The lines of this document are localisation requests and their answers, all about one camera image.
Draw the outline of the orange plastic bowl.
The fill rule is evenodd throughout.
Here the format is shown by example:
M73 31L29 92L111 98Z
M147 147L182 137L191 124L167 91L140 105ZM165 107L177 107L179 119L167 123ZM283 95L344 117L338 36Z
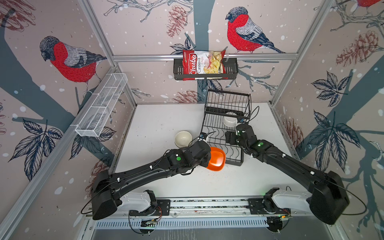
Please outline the orange plastic bowl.
M207 166L207 169L214 172L221 171L226 163L226 154L225 152L216 147L211 147L211 159Z

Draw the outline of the white ceramic bowl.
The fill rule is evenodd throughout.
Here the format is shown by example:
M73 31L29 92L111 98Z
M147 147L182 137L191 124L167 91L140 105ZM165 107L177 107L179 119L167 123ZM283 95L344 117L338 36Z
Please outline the white ceramic bowl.
M223 124L228 128L234 128L238 124L237 114L234 112L227 112L225 116L223 116Z

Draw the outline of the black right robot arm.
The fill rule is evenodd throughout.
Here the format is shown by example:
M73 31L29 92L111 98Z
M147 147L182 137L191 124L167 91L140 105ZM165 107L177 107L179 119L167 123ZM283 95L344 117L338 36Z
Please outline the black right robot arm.
M225 133L226 143L240 147L247 155L282 171L311 196L306 199L310 212L325 224L333 225L350 204L341 177L335 172L322 172L287 156L266 140L259 140L248 124L239 124Z

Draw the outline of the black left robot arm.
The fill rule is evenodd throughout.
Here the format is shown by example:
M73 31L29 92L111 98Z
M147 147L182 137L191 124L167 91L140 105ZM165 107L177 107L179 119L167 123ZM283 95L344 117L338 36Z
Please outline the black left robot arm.
M185 175L197 166L206 168L210 159L210 146L197 141L189 147L167 150L159 159L129 171L111 175L107 170L99 172L91 187L93 220L114 214L127 193L159 179Z

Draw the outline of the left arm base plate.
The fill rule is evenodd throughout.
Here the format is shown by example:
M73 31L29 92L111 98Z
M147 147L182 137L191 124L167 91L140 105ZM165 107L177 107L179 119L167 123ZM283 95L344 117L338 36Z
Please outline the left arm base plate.
M130 210L129 215L133 217L146 217L146 216L168 216L170 214L171 201L170 200L157 200L157 203L151 205L143 212Z

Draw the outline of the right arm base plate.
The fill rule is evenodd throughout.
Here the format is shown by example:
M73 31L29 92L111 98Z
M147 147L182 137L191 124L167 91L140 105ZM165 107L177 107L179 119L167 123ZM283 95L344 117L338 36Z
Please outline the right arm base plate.
M248 209L251 215L289 215L290 209L278 208L272 201L264 198L248 199Z

